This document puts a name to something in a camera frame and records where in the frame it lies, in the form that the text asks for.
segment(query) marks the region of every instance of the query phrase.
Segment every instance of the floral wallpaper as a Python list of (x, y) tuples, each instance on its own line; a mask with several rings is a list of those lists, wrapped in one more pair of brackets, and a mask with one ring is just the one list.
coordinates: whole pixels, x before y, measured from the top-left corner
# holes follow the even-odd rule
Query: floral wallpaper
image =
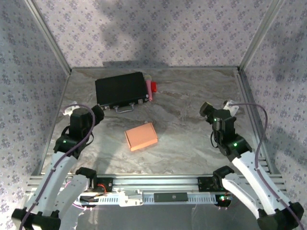
[(238, 66), (271, 0), (35, 0), (70, 67)]
[[(305, 209), (307, 228), (307, 2), (287, 0), (246, 75), (268, 112), (267, 142), (288, 194)], [(259, 111), (262, 121), (263, 112)]]
[(23, 0), (0, 1), (0, 229), (13, 229), (66, 74)]

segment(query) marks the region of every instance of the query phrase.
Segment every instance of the gray marble floor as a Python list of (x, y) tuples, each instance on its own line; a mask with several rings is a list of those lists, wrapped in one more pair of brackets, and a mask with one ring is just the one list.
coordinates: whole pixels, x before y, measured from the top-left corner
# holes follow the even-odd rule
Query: gray marble floor
[[(105, 119), (94, 128), (94, 142), (83, 150), (77, 164), (98, 173), (174, 173), (202, 174), (229, 165), (228, 159), (210, 144), (211, 126), (199, 115), (208, 101), (222, 108), (223, 101), (240, 101), (232, 71), (189, 70), (73, 70), (62, 106), (73, 101), (90, 107), (96, 104), (94, 81), (99, 78), (142, 71), (157, 82), (158, 92), (152, 102), (135, 106), (135, 111), (116, 114), (105, 111)], [(244, 108), (237, 113), (236, 131), (253, 146), (251, 125)], [(152, 122), (158, 143), (131, 152), (124, 131)], [(43, 172), (50, 163), (55, 141), (69, 117), (59, 114), (47, 151)]]

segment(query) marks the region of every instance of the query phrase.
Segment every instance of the black case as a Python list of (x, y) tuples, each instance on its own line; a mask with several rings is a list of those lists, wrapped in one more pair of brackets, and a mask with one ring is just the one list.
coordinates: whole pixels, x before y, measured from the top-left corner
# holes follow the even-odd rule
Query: black case
[(97, 104), (104, 109), (148, 101), (146, 82), (141, 72), (98, 79), (95, 86)]

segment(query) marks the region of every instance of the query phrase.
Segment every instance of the metal handle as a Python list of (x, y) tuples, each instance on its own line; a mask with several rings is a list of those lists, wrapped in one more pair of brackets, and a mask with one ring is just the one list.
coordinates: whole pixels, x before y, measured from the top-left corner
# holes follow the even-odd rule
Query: metal handle
[(122, 114), (122, 113), (126, 113), (126, 112), (131, 112), (134, 110), (134, 103), (131, 103), (131, 109), (128, 109), (128, 110), (123, 110), (123, 111), (118, 111), (118, 106), (114, 107), (115, 108), (115, 111), (117, 114)]

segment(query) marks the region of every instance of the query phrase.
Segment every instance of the cardboard box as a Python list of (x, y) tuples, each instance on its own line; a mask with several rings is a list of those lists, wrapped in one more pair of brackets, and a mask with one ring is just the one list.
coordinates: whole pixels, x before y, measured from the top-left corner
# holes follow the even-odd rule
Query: cardboard box
[(125, 132), (127, 142), (131, 151), (135, 151), (158, 142), (152, 123), (127, 130)]

